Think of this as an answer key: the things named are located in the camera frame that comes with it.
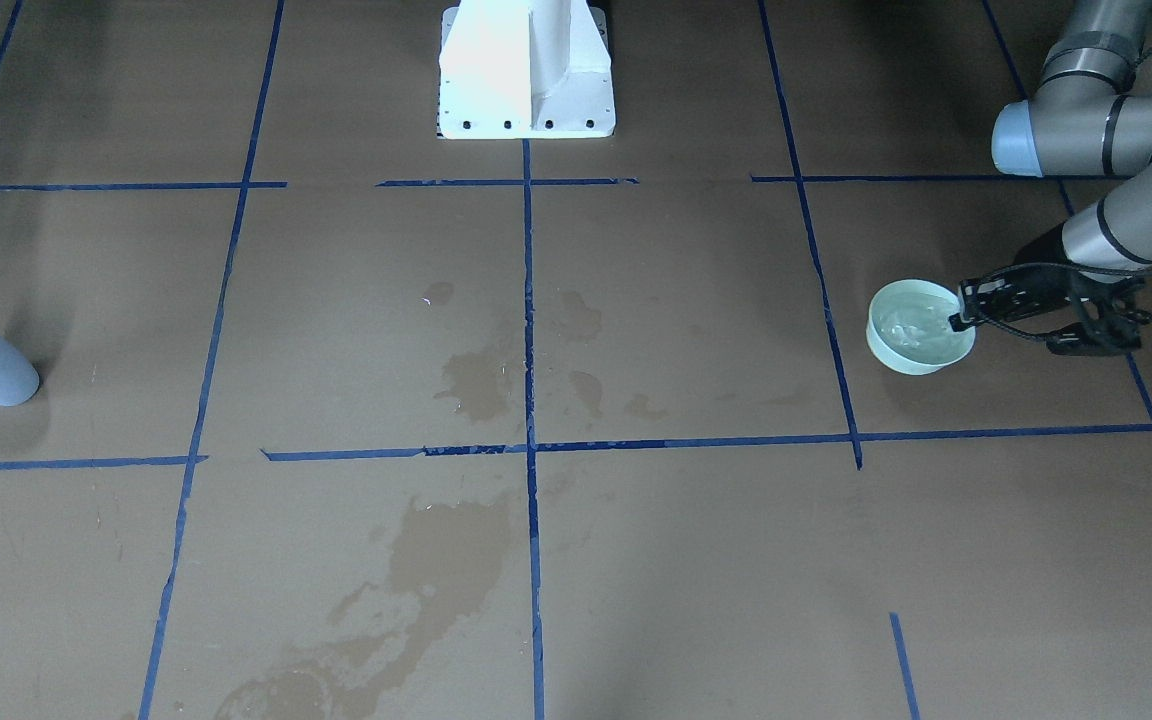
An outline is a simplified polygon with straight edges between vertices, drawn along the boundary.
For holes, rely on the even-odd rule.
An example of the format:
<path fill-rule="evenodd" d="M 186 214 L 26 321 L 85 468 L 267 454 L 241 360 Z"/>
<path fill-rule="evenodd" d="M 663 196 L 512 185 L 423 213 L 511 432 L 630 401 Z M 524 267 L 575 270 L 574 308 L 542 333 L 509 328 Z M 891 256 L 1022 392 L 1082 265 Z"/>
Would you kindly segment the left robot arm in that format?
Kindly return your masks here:
<path fill-rule="evenodd" d="M 1152 94 L 1134 94 L 1149 55 L 1152 1 L 1079 1 L 1044 60 L 1028 100 L 1007 105 L 992 135 L 1010 176 L 1121 179 L 1120 185 L 1021 247 L 1011 264 L 961 282 L 957 333 L 1073 310 L 1062 329 L 1025 333 L 1061 356 L 1119 356 L 1140 348 L 1152 314 L 1137 302 L 1152 275 Z"/>

